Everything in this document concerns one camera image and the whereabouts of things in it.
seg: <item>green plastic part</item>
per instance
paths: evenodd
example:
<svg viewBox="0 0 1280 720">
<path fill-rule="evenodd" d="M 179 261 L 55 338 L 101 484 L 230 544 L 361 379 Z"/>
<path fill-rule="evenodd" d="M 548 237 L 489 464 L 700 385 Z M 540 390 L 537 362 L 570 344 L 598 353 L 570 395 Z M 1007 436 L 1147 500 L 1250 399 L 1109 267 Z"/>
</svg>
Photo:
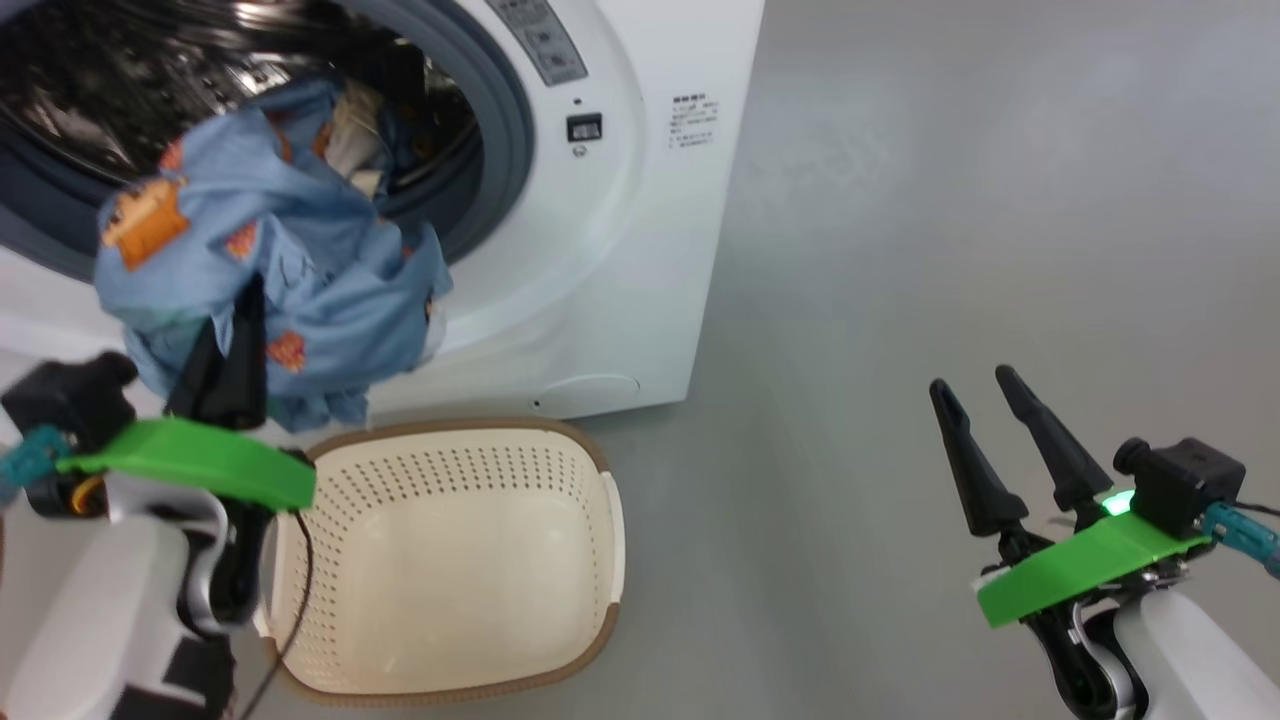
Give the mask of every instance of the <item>green plastic part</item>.
<svg viewBox="0 0 1280 720">
<path fill-rule="evenodd" d="M 1166 536 L 1133 512 L 1103 518 L 992 580 L 978 591 L 978 605 L 1000 628 L 1206 542 Z"/>
<path fill-rule="evenodd" d="M 276 512 L 311 506 L 316 471 L 253 438 L 182 418 L 138 420 L 95 455 L 58 461 L 58 471 L 106 470 L 207 489 Z"/>
</svg>

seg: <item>floor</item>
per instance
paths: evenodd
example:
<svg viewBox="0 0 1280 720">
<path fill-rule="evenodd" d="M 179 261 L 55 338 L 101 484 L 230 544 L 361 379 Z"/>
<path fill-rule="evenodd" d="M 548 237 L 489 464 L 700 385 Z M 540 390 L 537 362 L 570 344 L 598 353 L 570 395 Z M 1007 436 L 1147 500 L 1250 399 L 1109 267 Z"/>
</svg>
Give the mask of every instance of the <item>floor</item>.
<svg viewBox="0 0 1280 720">
<path fill-rule="evenodd" d="M 974 602 L 995 547 L 925 387 L 952 382 L 1036 523 L 1051 486 L 998 363 L 1103 465 L 1196 434 L 1280 502 L 1277 33 L 1249 0 L 772 3 L 690 397 L 580 423 L 626 507 L 612 643 L 561 685 L 362 715 L 1066 719 L 1030 634 Z M 13 642 L 51 589 L 23 578 L 69 551 L 15 552 Z M 1225 552 L 1194 574 L 1280 678 L 1275 585 Z M 243 687 L 262 660 L 238 648 Z M 260 714 L 349 716 L 284 692 Z"/>
</svg>

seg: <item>washing machine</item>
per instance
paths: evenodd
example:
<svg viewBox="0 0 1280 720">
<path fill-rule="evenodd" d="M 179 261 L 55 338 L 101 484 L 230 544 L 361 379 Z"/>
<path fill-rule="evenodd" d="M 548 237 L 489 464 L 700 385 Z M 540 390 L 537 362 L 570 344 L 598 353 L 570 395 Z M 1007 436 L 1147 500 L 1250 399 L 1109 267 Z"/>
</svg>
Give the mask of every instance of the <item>washing machine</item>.
<svg viewBox="0 0 1280 720">
<path fill-rule="evenodd" d="M 202 115 L 323 65 L 442 131 L 383 211 L 439 231 L 448 331 L 430 363 L 371 389 L 371 424 L 682 400 L 762 9 L 0 0 L 0 64 L 24 68 L 0 79 L 0 383 L 120 348 L 88 284 L 96 206 Z"/>
</svg>

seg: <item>laundry basket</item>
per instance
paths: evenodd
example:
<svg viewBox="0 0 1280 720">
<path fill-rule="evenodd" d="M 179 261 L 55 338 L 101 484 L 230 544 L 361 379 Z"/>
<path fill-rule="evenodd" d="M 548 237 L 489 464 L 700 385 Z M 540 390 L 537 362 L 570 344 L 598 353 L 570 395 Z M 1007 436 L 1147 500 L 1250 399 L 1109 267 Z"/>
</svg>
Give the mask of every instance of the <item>laundry basket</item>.
<svg viewBox="0 0 1280 720">
<path fill-rule="evenodd" d="M 549 420 L 402 425 L 325 442 L 311 600 L 282 676 L 324 705 L 433 705 L 556 683 L 604 648 L 625 574 L 599 448 Z M 306 550 L 279 523 L 274 661 Z"/>
</svg>

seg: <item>clothing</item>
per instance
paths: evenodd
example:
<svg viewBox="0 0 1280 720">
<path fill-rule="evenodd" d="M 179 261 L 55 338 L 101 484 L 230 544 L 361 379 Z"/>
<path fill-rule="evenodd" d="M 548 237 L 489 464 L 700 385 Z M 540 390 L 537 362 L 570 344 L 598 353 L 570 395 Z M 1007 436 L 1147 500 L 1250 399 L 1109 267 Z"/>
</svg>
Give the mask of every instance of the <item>clothing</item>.
<svg viewBox="0 0 1280 720">
<path fill-rule="evenodd" d="M 155 392 L 168 396 L 207 318 L 227 352 L 255 273 L 268 410 L 285 429 L 362 423 L 369 386 L 419 363 L 426 306 L 452 281 L 429 224 L 385 222 L 324 160 L 340 95 L 314 78 L 211 118 L 170 146 L 157 177 L 102 208 L 93 283 Z M 379 163 L 389 168 L 385 149 L 365 169 Z"/>
</svg>

